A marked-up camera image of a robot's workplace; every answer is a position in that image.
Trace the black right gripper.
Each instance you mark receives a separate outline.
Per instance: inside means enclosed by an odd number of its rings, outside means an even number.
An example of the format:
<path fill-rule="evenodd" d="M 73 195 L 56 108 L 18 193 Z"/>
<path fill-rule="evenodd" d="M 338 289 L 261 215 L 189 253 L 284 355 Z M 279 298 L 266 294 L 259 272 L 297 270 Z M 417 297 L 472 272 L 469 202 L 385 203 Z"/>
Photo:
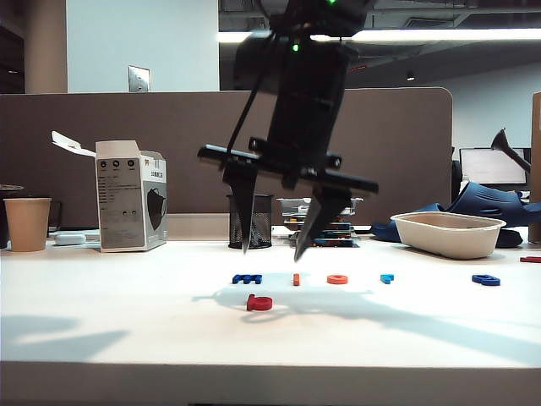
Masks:
<path fill-rule="evenodd" d="M 251 138 L 249 151 L 204 145 L 198 156 L 224 167 L 237 207 L 242 250 L 250 244 L 254 188 L 258 173 L 277 176 L 284 189 L 298 183 L 313 187 L 304 225 L 297 237 L 299 261 L 312 240 L 348 206 L 352 190 L 376 194 L 379 185 L 340 173 L 340 156 L 328 145 L 344 93 L 348 57 L 337 44 L 304 44 L 287 51 L 276 87 L 276 103 L 266 139 Z"/>

